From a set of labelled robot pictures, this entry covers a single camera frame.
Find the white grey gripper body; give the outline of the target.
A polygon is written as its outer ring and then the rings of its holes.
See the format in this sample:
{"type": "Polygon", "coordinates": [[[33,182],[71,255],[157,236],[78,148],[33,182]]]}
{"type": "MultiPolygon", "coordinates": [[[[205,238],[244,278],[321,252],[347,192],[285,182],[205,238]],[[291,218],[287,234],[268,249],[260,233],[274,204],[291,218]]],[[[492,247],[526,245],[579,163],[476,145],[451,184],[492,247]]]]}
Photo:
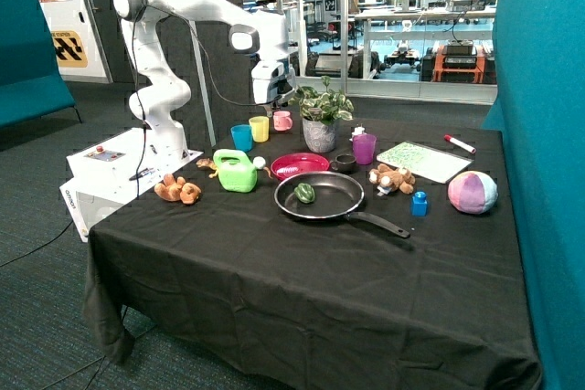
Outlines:
{"type": "Polygon", "coordinates": [[[251,77],[257,105],[286,102],[296,91],[295,72],[287,59],[261,60],[252,69],[251,77]]]}

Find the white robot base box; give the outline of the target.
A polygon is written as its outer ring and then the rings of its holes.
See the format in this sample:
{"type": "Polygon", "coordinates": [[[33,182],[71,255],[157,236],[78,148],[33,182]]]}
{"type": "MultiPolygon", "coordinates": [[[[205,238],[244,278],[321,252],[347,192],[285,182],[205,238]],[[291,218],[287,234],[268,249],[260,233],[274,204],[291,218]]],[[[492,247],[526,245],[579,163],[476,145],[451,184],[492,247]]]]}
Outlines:
{"type": "Polygon", "coordinates": [[[91,227],[200,155],[165,156],[150,130],[131,128],[68,156],[73,177],[60,192],[80,239],[86,242],[91,227]]]}

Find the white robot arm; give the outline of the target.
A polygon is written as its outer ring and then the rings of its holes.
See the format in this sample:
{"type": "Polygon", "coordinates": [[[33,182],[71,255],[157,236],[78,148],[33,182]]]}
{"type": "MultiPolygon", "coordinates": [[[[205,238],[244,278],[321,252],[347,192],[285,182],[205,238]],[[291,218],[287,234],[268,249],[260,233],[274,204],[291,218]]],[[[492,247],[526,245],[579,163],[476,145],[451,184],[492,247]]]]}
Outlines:
{"type": "Polygon", "coordinates": [[[157,23],[168,16],[229,25],[234,51],[260,58],[251,71],[253,97],[266,111],[288,101],[296,91],[286,17],[280,12],[251,13],[228,0],[113,0],[113,5],[133,66],[151,82],[131,96],[130,108],[151,128],[161,157],[180,160],[186,156],[184,128],[171,113],[191,98],[190,87],[168,66],[156,34],[157,23]]]}

